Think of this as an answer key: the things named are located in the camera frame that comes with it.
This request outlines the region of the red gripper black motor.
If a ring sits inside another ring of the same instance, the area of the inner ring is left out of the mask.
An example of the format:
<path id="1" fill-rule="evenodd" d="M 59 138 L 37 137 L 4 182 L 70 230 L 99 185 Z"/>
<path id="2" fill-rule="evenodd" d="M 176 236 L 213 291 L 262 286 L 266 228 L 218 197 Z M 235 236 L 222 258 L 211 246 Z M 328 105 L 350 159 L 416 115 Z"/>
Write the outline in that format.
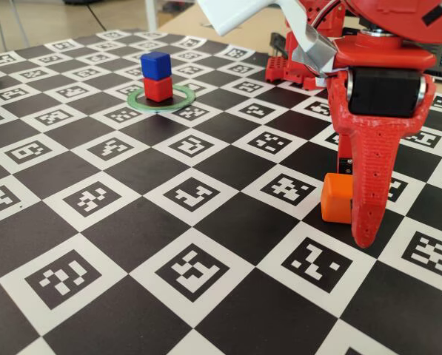
<path id="1" fill-rule="evenodd" d="M 349 74 L 340 71 L 330 79 L 330 112 L 339 134 L 337 173 L 352 174 L 352 236 L 368 247 L 383 219 L 400 141 L 418 133 L 429 114 L 436 85 L 424 72 L 436 57 L 391 33 L 359 32 L 334 44 L 335 68 Z M 356 115 L 412 113 L 411 118 Z"/>

